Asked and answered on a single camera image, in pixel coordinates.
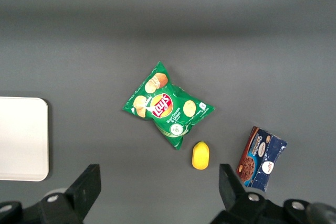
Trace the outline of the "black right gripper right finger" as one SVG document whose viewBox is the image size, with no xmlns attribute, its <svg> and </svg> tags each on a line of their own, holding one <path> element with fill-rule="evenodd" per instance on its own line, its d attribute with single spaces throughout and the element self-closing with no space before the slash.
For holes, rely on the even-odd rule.
<svg viewBox="0 0 336 224">
<path fill-rule="evenodd" d="M 229 164 L 219 166 L 218 185 L 225 209 L 212 223 L 284 223 L 282 208 L 261 193 L 247 191 Z"/>
</svg>

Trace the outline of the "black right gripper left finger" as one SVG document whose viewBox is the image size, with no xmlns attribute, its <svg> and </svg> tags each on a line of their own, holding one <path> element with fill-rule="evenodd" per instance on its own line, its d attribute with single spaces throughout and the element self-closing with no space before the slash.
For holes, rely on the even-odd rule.
<svg viewBox="0 0 336 224">
<path fill-rule="evenodd" d="M 90 164 L 65 190 L 23 210 L 23 223 L 83 223 L 101 192 L 100 165 Z"/>
</svg>

